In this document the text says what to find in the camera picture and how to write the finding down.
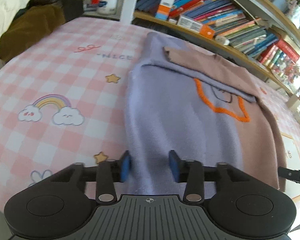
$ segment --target circular pad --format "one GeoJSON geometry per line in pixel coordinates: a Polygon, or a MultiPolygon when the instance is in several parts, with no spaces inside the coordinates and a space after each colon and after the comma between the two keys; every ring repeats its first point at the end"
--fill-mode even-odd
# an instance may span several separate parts
{"type": "Polygon", "coordinates": [[[261,239],[275,238],[291,228],[297,211],[287,195],[268,185],[234,185],[208,203],[208,213],[219,227],[241,238],[261,239]]]}
{"type": "Polygon", "coordinates": [[[13,234],[56,239],[78,230],[91,215],[92,205],[77,187],[67,184],[34,185],[9,199],[4,216],[13,234]]]}
{"type": "Polygon", "coordinates": [[[63,200],[56,196],[44,195],[35,197],[29,201],[27,208],[31,214],[41,217],[52,216],[57,214],[65,203],[63,200]]]}
{"type": "Polygon", "coordinates": [[[237,208],[247,215],[263,216],[268,214],[273,204],[270,199],[259,195],[246,195],[237,199],[237,208]]]}

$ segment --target crosshair marking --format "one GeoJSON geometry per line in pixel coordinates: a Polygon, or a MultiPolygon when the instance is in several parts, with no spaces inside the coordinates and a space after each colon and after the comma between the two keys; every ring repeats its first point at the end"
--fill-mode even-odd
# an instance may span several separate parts
{"type": "Polygon", "coordinates": [[[145,201],[147,201],[148,203],[152,203],[153,201],[155,201],[155,199],[153,199],[153,198],[147,198],[147,199],[145,199],[145,201]]]}

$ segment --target yellow star print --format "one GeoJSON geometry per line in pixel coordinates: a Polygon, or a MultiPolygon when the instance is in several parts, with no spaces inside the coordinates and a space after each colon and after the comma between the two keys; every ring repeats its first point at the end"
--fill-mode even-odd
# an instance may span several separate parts
{"type": "Polygon", "coordinates": [[[111,74],[110,76],[106,76],[107,82],[111,83],[118,83],[118,80],[120,79],[120,77],[117,77],[115,74],[111,74]]]}
{"type": "Polygon", "coordinates": [[[94,155],[93,157],[96,160],[96,164],[99,164],[109,158],[103,152],[99,152],[98,154],[94,155]]]}

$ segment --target metal screw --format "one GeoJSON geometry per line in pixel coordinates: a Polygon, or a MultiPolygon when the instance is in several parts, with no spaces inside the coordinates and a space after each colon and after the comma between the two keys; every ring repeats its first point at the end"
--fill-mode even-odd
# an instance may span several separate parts
{"type": "Polygon", "coordinates": [[[114,199],[114,196],[111,194],[102,194],[99,196],[99,200],[102,202],[109,202],[114,199]]]}

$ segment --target rainbow print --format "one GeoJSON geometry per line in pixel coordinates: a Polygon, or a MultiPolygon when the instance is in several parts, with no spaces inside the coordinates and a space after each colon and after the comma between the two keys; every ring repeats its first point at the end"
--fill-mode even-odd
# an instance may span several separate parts
{"type": "Polygon", "coordinates": [[[65,96],[58,95],[58,94],[50,94],[46,95],[44,97],[39,98],[36,100],[32,105],[37,107],[38,109],[41,109],[42,107],[54,104],[57,106],[58,110],[62,109],[63,107],[71,107],[71,103],[65,96]]]}

